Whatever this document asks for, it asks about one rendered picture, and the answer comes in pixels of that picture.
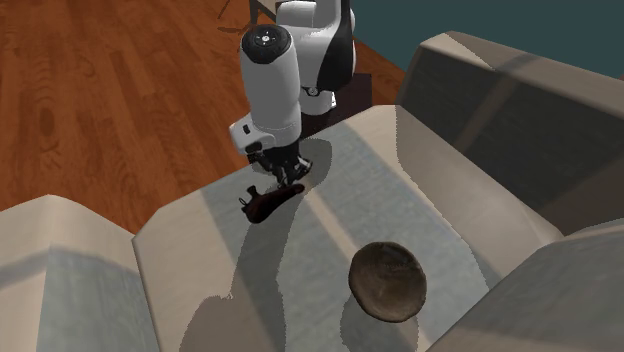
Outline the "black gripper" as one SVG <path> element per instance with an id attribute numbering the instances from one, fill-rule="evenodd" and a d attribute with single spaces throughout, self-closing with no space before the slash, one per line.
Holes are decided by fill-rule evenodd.
<path id="1" fill-rule="evenodd" d="M 312 167 L 310 160 L 300 156 L 298 142 L 268 149 L 262 149 L 261 144 L 255 142 L 245 148 L 245 153 L 250 163 L 258 162 L 265 171 L 272 172 L 278 188 L 302 179 Z"/>

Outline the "dark red-brown pistol-shaped object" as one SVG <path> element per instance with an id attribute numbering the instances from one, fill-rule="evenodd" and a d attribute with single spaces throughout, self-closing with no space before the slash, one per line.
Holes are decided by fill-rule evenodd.
<path id="1" fill-rule="evenodd" d="M 259 224 L 265 221 L 276 209 L 286 201 L 292 199 L 305 190 L 302 184 L 292 184 L 278 188 L 267 193 L 259 193 L 255 185 L 247 188 L 247 193 L 251 196 L 249 201 L 239 198 L 242 205 L 241 211 L 252 224 Z"/>

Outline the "beige grey sofa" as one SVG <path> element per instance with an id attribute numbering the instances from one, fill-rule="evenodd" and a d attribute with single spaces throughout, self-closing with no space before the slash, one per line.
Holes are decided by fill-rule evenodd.
<path id="1" fill-rule="evenodd" d="M 538 213 L 425 123 L 441 83 L 476 91 L 491 120 L 538 117 L 512 158 L 589 132 L 624 142 L 624 82 L 477 37 L 424 41 L 393 105 L 302 143 L 302 194 L 253 225 L 245 167 L 160 209 L 131 234 L 46 195 L 0 212 L 0 352 L 624 352 L 624 153 Z M 348 286 L 361 247 L 392 241 L 427 276 L 402 323 Z"/>

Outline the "dark robot stand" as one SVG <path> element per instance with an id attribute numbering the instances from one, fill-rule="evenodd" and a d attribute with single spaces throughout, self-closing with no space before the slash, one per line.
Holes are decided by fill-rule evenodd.
<path id="1" fill-rule="evenodd" d="M 348 85 L 336 93 L 337 105 L 327 113 L 302 115 L 301 139 L 310 137 L 372 106 L 372 77 L 356 73 Z"/>

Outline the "dark brown round bowl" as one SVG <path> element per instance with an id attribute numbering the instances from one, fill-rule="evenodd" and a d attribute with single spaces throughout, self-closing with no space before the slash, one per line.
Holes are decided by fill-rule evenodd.
<path id="1" fill-rule="evenodd" d="M 427 276 L 414 254 L 392 241 L 366 244 L 353 255 L 348 286 L 361 309 L 388 323 L 416 316 L 427 298 Z"/>

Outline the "dark wooden furniture legs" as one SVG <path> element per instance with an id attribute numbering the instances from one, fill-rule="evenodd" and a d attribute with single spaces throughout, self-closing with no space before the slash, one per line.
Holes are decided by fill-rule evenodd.
<path id="1" fill-rule="evenodd" d="M 217 29 L 242 35 L 257 24 L 274 23 L 276 0 L 223 0 L 218 12 Z"/>

